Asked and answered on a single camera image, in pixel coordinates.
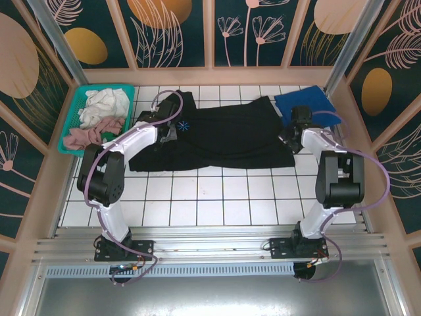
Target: blue towel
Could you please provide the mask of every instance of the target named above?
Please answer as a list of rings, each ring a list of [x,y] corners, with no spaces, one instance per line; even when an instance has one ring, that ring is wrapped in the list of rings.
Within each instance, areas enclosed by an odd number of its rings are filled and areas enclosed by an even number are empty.
[[[290,92],[275,96],[276,106],[282,113],[282,122],[287,126],[291,122],[291,110],[298,105],[307,105],[312,112],[331,111],[336,112],[334,106],[330,103],[324,92],[318,87],[313,86],[300,91]],[[317,114],[313,116],[313,123],[322,127],[331,127],[339,124],[341,120],[329,114]]]

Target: metal pole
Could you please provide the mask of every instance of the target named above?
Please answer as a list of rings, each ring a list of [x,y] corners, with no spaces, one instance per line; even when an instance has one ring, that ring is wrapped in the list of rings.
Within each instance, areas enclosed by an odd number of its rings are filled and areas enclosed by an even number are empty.
[[[53,15],[44,0],[27,0],[31,6],[35,16],[44,27],[45,32],[49,39],[53,42],[56,50],[59,52],[64,63],[69,71],[72,73],[73,78],[79,85],[89,84],[84,70],[80,66],[79,61],[74,56],[72,49],[64,37],[59,25],[55,22]]]
[[[325,91],[328,97],[332,96],[332,93],[335,91],[339,81],[342,79],[343,74],[345,74],[345,71],[353,60],[355,53],[382,9],[383,2],[384,0],[368,0],[362,10],[360,18],[355,24],[354,30],[345,42],[345,45],[336,60],[334,68],[330,73],[328,81],[326,82]]]

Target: green basket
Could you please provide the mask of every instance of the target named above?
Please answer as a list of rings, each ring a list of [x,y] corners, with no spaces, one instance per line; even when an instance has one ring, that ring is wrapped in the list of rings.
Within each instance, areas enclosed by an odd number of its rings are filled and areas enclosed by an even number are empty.
[[[129,84],[92,84],[89,86],[80,86],[78,89],[76,89],[74,93],[74,97],[72,100],[72,104],[70,105],[70,108],[68,110],[66,122],[63,126],[63,131],[61,132],[60,141],[57,146],[57,149],[61,153],[70,153],[75,156],[82,157],[84,155],[84,150],[68,150],[64,144],[63,144],[63,138],[67,135],[70,135],[70,129],[74,127],[79,127],[81,122],[79,120],[79,114],[78,111],[80,109],[85,108],[87,96],[86,92],[88,90],[103,90],[103,89],[123,89],[123,91],[126,93],[126,95],[129,98],[129,109],[127,113],[126,122],[124,122],[124,126],[122,128],[122,133],[127,132],[130,125],[130,117],[132,115],[132,108],[133,108],[133,100],[134,100],[134,86],[131,86]]]

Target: white cloth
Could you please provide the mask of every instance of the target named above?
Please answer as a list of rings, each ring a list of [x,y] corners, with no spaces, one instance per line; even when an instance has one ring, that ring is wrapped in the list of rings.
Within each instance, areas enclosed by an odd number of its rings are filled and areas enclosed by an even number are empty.
[[[130,101],[122,89],[88,90],[86,95],[85,108],[78,112],[80,128],[94,127],[104,117],[127,117]]]

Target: white tile floor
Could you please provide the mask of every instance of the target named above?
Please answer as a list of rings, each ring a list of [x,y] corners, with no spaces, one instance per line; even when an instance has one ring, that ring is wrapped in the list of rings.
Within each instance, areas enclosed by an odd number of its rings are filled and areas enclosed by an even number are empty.
[[[132,123],[148,110],[159,91],[179,87],[136,88]],[[199,108],[248,103],[261,95],[300,90],[299,86],[189,86]],[[207,167],[192,171],[131,172],[126,168],[122,212],[129,226],[219,226],[295,224],[315,200],[318,163],[307,150],[295,156],[296,166],[276,169]],[[99,226],[83,202],[73,175],[60,226]],[[337,227],[355,224],[352,213],[340,214]]]

